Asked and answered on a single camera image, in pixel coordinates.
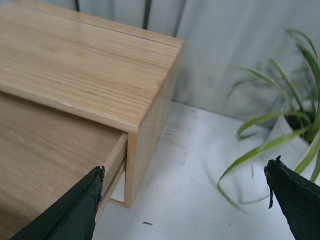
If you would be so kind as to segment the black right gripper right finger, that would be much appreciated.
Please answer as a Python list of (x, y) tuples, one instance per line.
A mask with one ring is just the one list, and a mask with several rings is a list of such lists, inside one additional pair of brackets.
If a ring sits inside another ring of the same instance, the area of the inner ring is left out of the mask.
[(270, 159), (264, 167), (269, 187), (269, 208), (273, 197), (287, 220), (296, 240), (320, 238), (320, 187), (289, 169), (280, 156)]

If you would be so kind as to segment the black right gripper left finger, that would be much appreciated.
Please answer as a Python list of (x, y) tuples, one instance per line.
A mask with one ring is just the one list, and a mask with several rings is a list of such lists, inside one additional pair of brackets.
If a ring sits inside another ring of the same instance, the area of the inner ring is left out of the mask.
[(90, 240), (102, 199), (105, 168), (96, 166), (12, 240)]

